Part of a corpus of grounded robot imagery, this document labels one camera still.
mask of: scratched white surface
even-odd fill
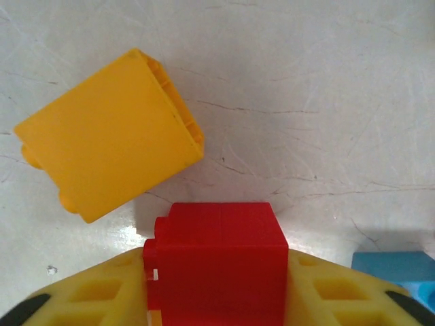
[[[345,265],[434,255],[435,2],[235,1],[0,0],[0,313],[141,246],[177,201],[270,201],[291,247]],[[132,47],[165,65],[206,157],[87,225],[12,128]]]

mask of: red lego brick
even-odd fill
[[[163,325],[283,325],[288,244],[269,203],[174,204],[155,237],[143,258]]]

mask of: blue toy block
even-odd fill
[[[435,313],[435,260],[423,251],[354,253],[352,268],[404,287]]]

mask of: yellow plastic piece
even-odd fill
[[[133,49],[15,127],[27,162],[90,223],[203,157],[162,65]]]
[[[389,282],[290,250],[285,326],[421,326],[385,291]]]
[[[25,326],[147,326],[142,248],[49,285],[52,297]]]

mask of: small debris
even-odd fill
[[[47,275],[48,276],[53,276],[57,273],[57,268],[54,267],[53,265],[48,265],[47,266]]]

